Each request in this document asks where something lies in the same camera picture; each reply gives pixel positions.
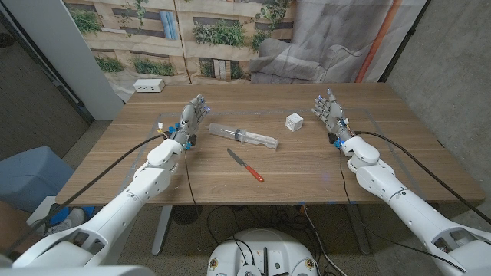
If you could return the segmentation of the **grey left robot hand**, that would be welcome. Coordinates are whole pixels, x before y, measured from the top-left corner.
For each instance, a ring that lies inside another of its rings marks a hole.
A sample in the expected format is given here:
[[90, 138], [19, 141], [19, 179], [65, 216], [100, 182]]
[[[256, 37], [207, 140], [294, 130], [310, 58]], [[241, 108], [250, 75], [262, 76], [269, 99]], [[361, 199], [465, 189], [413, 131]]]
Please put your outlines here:
[[189, 149], [196, 144], [196, 135], [199, 125], [204, 117], [210, 112], [206, 105], [206, 99], [202, 94], [198, 94], [187, 105], [184, 106], [180, 115], [180, 121], [176, 124], [176, 130], [170, 138], [178, 142], [184, 149]]

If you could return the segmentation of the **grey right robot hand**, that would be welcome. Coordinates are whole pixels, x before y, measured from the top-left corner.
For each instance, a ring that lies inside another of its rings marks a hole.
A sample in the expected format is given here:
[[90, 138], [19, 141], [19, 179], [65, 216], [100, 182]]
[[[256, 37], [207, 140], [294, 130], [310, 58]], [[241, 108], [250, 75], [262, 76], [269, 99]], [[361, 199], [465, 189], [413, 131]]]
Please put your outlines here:
[[347, 140], [355, 136], [331, 88], [327, 89], [326, 97], [319, 95], [315, 98], [311, 112], [325, 124], [329, 143], [334, 144], [336, 148], [342, 148]]

